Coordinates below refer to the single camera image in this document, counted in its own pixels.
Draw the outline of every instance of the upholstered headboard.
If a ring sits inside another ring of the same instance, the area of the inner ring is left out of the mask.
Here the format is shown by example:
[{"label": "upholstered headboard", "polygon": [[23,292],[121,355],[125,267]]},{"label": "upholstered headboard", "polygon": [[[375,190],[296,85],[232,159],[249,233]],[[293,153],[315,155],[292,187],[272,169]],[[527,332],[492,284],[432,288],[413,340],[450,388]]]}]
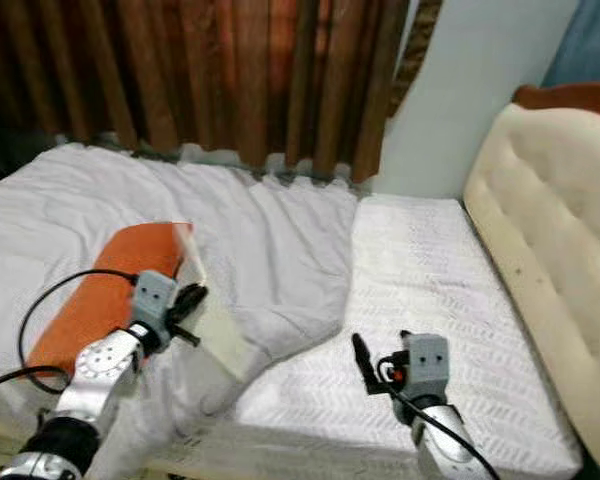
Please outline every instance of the upholstered headboard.
[{"label": "upholstered headboard", "polygon": [[[557,100],[555,89],[517,92],[528,108],[512,103],[496,118],[464,200],[600,464],[600,97],[576,101],[591,89],[568,88]],[[550,108],[565,104],[599,113]]]}]

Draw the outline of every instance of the black cable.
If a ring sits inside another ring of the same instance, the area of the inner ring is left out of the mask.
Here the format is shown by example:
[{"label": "black cable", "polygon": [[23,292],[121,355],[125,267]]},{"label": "black cable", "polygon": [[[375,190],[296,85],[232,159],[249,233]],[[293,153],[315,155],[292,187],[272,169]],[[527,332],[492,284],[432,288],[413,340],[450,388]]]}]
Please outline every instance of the black cable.
[{"label": "black cable", "polygon": [[491,466],[491,464],[487,461],[487,459],[484,458],[480,454],[480,452],[478,452],[478,450],[476,450],[476,448],[473,445],[471,445],[469,442],[467,442],[464,438],[462,438],[456,432],[451,430],[449,427],[438,422],[435,418],[433,418],[432,416],[425,413],[423,410],[416,407],[407,397],[405,397],[402,394],[402,392],[399,392],[395,388],[393,388],[393,385],[391,385],[384,378],[384,375],[382,374],[381,367],[385,363],[392,363],[392,362],[388,357],[381,358],[380,360],[378,360],[378,363],[376,364],[376,371],[378,373],[378,378],[380,379],[380,382],[382,382],[382,384],[387,388],[387,390],[389,391],[391,396],[394,398],[397,398],[400,403],[402,403],[405,407],[407,407],[409,410],[411,410],[415,415],[420,417],[422,420],[424,420],[425,422],[427,422],[430,425],[433,425],[438,430],[446,433],[449,437],[453,438],[456,442],[458,442],[460,445],[462,445],[471,455],[473,455],[482,464],[482,466],[487,470],[487,472],[489,472],[489,475],[491,475],[491,478],[493,478],[495,480],[500,480],[500,476],[495,471],[495,469]]},{"label": "black cable", "polygon": [[[100,275],[115,275],[118,277],[122,277],[124,279],[126,279],[129,283],[131,283],[132,285],[135,285],[135,283],[138,280],[138,275],[132,274],[132,273],[126,273],[126,272],[122,272],[120,270],[111,270],[108,268],[92,268],[90,270],[83,270],[81,272],[77,272],[74,273],[73,275],[69,275],[67,278],[60,280],[58,283],[56,283],[55,285],[49,287],[47,290],[45,290],[42,295],[40,295],[35,302],[33,302],[33,304],[29,307],[29,310],[27,310],[27,313],[25,313],[24,317],[22,317],[22,322],[20,324],[20,331],[18,332],[18,358],[20,360],[20,367],[21,370],[25,370],[27,369],[27,362],[24,358],[24,331],[27,327],[27,324],[29,323],[29,319],[31,318],[31,315],[33,314],[33,312],[35,311],[36,308],[38,308],[38,306],[49,296],[51,295],[53,292],[55,292],[57,289],[59,289],[60,287],[62,287],[63,285],[69,283],[71,280],[76,279],[78,277],[83,277],[85,275],[96,275],[96,274],[100,274]],[[63,369],[61,369],[60,367],[45,367],[45,368],[55,368],[58,369],[62,372],[64,372],[64,374],[66,375],[67,378],[67,385],[69,383],[69,373]],[[36,386],[38,387],[40,390],[42,390],[43,392],[47,392],[47,393],[51,393],[53,395],[59,395],[61,394],[64,389],[66,388],[66,385],[62,388],[54,388],[54,387],[50,387],[49,385],[46,385],[45,383],[41,382],[40,380],[38,380],[35,375],[33,375],[33,373],[35,372],[27,372],[24,373],[23,375],[26,375],[27,378]]]},{"label": "black cable", "polygon": [[25,375],[29,376],[29,375],[32,375],[33,373],[39,373],[39,372],[56,373],[56,374],[60,375],[61,377],[63,377],[66,385],[69,384],[70,378],[69,378],[69,374],[66,372],[66,370],[64,370],[60,367],[53,367],[51,365],[40,365],[38,367],[26,367],[26,368],[21,368],[19,370],[14,370],[13,372],[5,373],[4,375],[0,376],[0,384],[2,384],[4,382],[8,382],[9,380],[13,380],[14,378],[23,377]]}]

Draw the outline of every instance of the orange pillow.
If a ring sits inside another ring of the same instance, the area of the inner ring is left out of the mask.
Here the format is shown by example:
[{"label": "orange pillow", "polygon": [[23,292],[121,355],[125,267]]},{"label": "orange pillow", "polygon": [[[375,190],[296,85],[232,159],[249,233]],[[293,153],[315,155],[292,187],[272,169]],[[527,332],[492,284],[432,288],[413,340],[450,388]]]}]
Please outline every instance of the orange pillow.
[{"label": "orange pillow", "polygon": [[[181,252],[171,223],[146,223],[116,233],[93,268],[126,273],[157,270],[173,276]],[[112,275],[88,275],[29,355],[29,365],[55,365],[73,373],[78,353],[115,328],[126,327],[132,286]]]}]

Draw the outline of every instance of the robotic arm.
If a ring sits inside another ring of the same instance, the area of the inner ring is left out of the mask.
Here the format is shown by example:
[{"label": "robotic arm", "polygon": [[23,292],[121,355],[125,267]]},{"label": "robotic arm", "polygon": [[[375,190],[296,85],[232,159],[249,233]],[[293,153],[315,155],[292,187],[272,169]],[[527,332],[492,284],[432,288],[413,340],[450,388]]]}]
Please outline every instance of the robotic arm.
[{"label": "robotic arm", "polygon": [[206,287],[192,284],[176,296],[173,279],[142,272],[133,293],[129,327],[80,352],[75,375],[55,410],[1,470],[0,480],[81,480],[144,359],[164,351],[175,335],[197,345],[199,340],[177,324],[206,294]]},{"label": "robotic arm", "polygon": [[[411,427],[418,463],[427,478],[498,479],[493,467],[473,447],[456,407],[447,403],[447,340],[439,335],[416,335],[406,330],[400,336],[403,350],[380,359],[374,371],[364,340],[357,333],[353,335],[356,363],[367,393],[391,396],[396,418]],[[383,365],[389,365],[386,373]]]}]

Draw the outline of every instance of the white wall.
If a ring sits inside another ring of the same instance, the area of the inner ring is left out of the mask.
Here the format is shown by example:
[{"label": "white wall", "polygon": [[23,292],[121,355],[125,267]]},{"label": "white wall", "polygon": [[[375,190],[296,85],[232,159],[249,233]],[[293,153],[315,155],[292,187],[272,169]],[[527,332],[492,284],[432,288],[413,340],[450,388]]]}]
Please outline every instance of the white wall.
[{"label": "white wall", "polygon": [[374,192],[459,197],[497,112],[539,84],[577,0],[445,0],[420,75],[387,125]]}]

